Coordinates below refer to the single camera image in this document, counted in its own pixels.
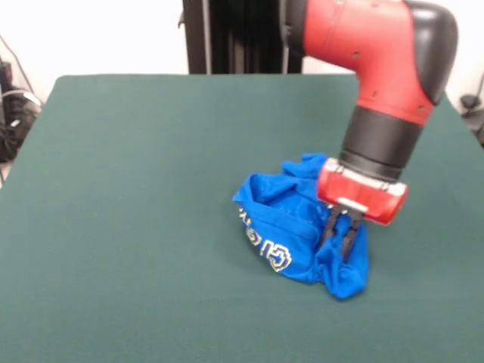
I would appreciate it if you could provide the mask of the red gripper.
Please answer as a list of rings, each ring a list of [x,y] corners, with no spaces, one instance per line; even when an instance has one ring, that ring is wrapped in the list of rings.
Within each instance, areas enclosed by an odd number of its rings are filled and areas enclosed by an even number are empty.
[[[389,225],[398,215],[408,195],[408,186],[401,182],[390,183],[352,171],[343,166],[323,166],[318,176],[317,195],[327,204],[329,215],[321,234],[320,246],[333,237],[334,228],[342,207],[348,212],[349,230],[343,237],[343,261],[346,262],[355,242],[358,229],[364,219]]]

